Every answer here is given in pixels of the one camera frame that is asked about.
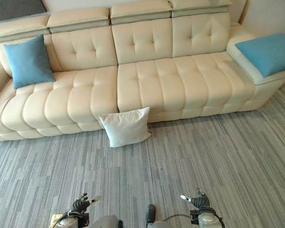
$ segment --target dark panel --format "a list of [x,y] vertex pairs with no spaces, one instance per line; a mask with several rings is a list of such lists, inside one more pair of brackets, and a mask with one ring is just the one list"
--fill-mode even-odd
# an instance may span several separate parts
[[44,12],[46,9],[41,0],[0,0],[0,20]]

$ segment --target throw pillow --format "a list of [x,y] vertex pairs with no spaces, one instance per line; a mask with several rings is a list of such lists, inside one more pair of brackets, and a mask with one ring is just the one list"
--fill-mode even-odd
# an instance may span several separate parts
[[20,44],[4,45],[14,88],[39,82],[55,82],[43,35]]
[[110,140],[110,147],[139,143],[151,135],[147,121],[150,107],[125,113],[99,115]]
[[285,34],[259,37],[237,43],[236,47],[263,77],[285,70]]

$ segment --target blue pillow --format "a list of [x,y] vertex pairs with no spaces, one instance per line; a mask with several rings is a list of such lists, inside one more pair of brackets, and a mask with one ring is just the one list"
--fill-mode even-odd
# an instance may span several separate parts
[[285,70],[285,34],[259,37],[237,43],[236,47],[263,77]]
[[15,89],[38,82],[55,82],[43,35],[24,43],[4,45],[4,50]]

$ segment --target floor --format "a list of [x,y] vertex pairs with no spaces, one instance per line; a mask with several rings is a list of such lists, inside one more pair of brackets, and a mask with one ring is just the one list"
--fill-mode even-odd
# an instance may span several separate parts
[[[205,190],[227,228],[285,228],[285,85],[259,110],[149,125],[152,136],[109,148],[104,130],[0,142],[0,228],[47,227],[80,193],[101,199],[91,221],[126,228],[189,214],[180,199]],[[175,228],[197,227],[185,217]]]

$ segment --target sofa chaise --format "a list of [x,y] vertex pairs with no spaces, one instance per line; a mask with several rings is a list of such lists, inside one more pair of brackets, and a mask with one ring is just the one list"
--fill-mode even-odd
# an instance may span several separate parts
[[[151,107],[149,123],[261,107],[285,82],[235,44],[228,0],[76,9],[0,24],[0,141],[103,129],[100,114]],[[4,44],[42,34],[55,82],[14,89]]]

